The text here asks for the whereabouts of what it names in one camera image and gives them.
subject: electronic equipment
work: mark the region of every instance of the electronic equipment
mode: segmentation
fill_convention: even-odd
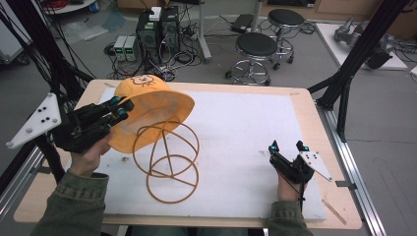
[[[245,33],[246,29],[251,27],[254,16],[251,14],[240,15],[232,24],[230,30]]]
[[[178,7],[163,9],[160,19],[165,51],[176,53],[180,51]]]
[[[118,36],[116,42],[114,43],[113,48],[118,61],[126,61],[126,56],[123,47],[127,38],[127,36]]]
[[[149,14],[149,20],[151,22],[159,22],[161,8],[160,7],[152,7],[150,10],[151,10],[151,13]]]
[[[139,44],[136,36],[128,36],[123,46],[126,61],[137,61],[139,59]]]
[[[272,145],[268,147],[270,154],[269,162],[289,184],[300,184],[298,200],[302,209],[305,185],[312,179],[315,171],[329,181],[332,178],[318,152],[310,151],[309,147],[304,146],[301,141],[297,142],[296,147],[299,150],[299,154],[290,162],[279,153],[278,144],[276,141],[273,141]]]
[[[50,93],[6,146],[17,148],[50,131],[57,147],[82,153],[108,135],[111,127],[127,119],[134,107],[130,99],[113,96],[99,105],[89,104],[66,113],[56,95]]]
[[[152,64],[159,64],[159,48],[161,43],[160,22],[149,20],[149,11],[143,11],[139,16],[136,27],[136,36],[141,50],[142,59],[144,60],[145,71],[152,68]]]
[[[344,41],[348,46],[353,47],[359,40],[359,37],[368,26],[368,21],[362,22],[355,27],[353,32],[350,29],[353,24],[353,18],[347,19],[347,21],[340,28],[334,31],[334,40],[337,42]],[[378,45],[373,48],[373,52],[365,60],[365,65],[371,69],[378,69],[382,67],[390,58],[389,55],[394,49],[394,37],[389,34],[385,34]]]
[[[149,20],[149,12],[142,12],[136,27],[139,44],[144,48],[157,48],[161,42],[159,22]]]

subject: wrist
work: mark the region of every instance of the wrist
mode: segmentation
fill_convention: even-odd
[[[85,178],[90,178],[91,175],[92,175],[92,171],[81,170],[81,169],[75,168],[73,166],[71,166],[68,169],[68,171],[71,172],[73,175],[77,175],[77,176],[85,177]]]
[[[278,192],[278,200],[279,201],[287,201],[287,202],[298,202],[298,193],[294,190],[285,190]]]

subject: wooden table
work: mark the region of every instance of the wooden table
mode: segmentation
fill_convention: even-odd
[[[109,87],[117,87],[120,81],[95,80],[89,83],[78,107],[98,103],[103,91]],[[340,167],[332,150],[326,130],[322,124],[313,98],[304,88],[270,88],[246,87],[229,85],[169,83],[172,89],[182,91],[216,91],[242,92],[286,95],[292,100],[304,143],[311,150],[319,150],[328,171],[334,181],[344,180]],[[65,165],[69,154],[61,152]],[[323,198],[327,219],[308,221],[309,228],[358,229],[362,221],[347,188],[338,188],[334,181],[317,178]],[[33,180],[24,199],[15,212],[15,220],[19,222],[38,222],[46,209],[46,199],[53,192],[56,184],[51,174],[38,173]],[[107,224],[148,224],[148,225],[186,225],[186,226],[235,226],[235,227],[267,227],[268,221],[261,218],[214,218],[214,217],[168,217],[146,215],[106,214],[103,223]]]

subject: computer tower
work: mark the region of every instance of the computer tower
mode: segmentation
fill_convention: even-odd
[[[136,27],[139,44],[144,48],[158,48],[161,42],[159,22],[149,20],[149,12],[142,12]]]
[[[136,36],[145,67],[159,64],[161,62],[159,51],[162,51],[160,22],[150,21],[148,11],[142,12],[139,16]]]
[[[162,9],[160,24],[162,38],[165,42],[165,52],[177,53],[180,51],[180,23],[178,6]]]

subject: metal frame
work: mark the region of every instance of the metal frame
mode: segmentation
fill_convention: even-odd
[[[337,118],[333,111],[324,110],[318,107],[319,111],[323,112],[327,122],[328,130],[334,138],[334,144],[338,151],[338,157],[343,164],[346,174],[346,180],[351,183],[351,192],[356,198],[358,207],[361,208],[363,218],[366,220],[370,233],[375,236],[387,235],[384,226],[381,223],[377,210],[372,203],[371,197],[366,189],[365,183],[353,158],[352,152],[348,144],[337,133]]]
[[[276,45],[278,46],[278,49],[276,50],[274,55],[278,56],[278,59],[276,60],[275,64],[273,65],[273,68],[275,70],[278,70],[280,67],[280,62],[282,59],[283,55],[287,55],[289,53],[291,53],[291,56],[288,60],[288,63],[292,63],[292,60],[294,58],[294,46],[287,40],[285,39],[284,36],[284,30],[296,30],[299,29],[305,22],[305,20],[303,21],[302,24],[300,25],[286,25],[286,24],[278,24],[275,23],[271,18],[270,18],[270,12],[268,14],[268,21],[275,27],[277,27],[279,30],[275,33],[275,41],[276,41]],[[284,47],[284,42],[287,43],[288,45],[290,45],[289,48]]]
[[[43,153],[35,147],[20,170],[16,173],[7,189],[0,196],[0,222],[3,221],[13,203],[21,196],[30,179],[36,175],[37,168],[43,161]]]
[[[325,94],[317,100],[318,105],[326,110],[332,110],[334,103],[340,97],[337,133],[344,142],[346,142],[344,131],[350,84],[356,72],[372,56],[374,48],[408,2],[409,0],[384,0],[339,70],[330,78],[308,88],[310,93],[327,88]]]
[[[205,39],[205,1],[200,0],[200,29],[197,33],[200,47],[202,48],[203,55],[205,56],[205,63],[211,61],[211,53],[209,52],[209,47]]]
[[[258,24],[259,24],[259,18],[260,18],[260,14],[261,14],[261,9],[262,9],[262,5],[264,4],[264,0],[256,0],[255,2],[255,10],[254,10],[254,18],[252,20],[252,27],[251,27],[251,32],[257,32],[258,31]],[[242,83],[243,85],[248,85],[248,86],[257,86],[260,84],[265,83],[267,86],[270,83],[270,78],[269,78],[269,73],[268,73],[268,69],[260,62],[258,61],[267,61],[270,59],[270,57],[273,55],[269,55],[269,56],[255,56],[255,55],[249,55],[245,52],[242,51],[242,49],[240,49],[238,47],[238,45],[235,45],[236,50],[238,53],[240,53],[241,55],[244,55],[245,57],[247,57],[247,60],[242,60],[237,62],[234,66],[232,66],[230,68],[230,76],[234,78],[234,82],[233,84],[236,84],[237,82]],[[241,64],[248,64],[248,69],[246,70],[246,74],[238,77],[235,73],[233,73],[233,69],[238,69],[241,71],[244,71],[243,68],[239,67],[239,65]],[[255,66],[259,66],[260,69],[262,69],[262,72],[256,72],[255,71]],[[259,81],[257,81],[254,76],[262,76],[263,78],[260,79]]]

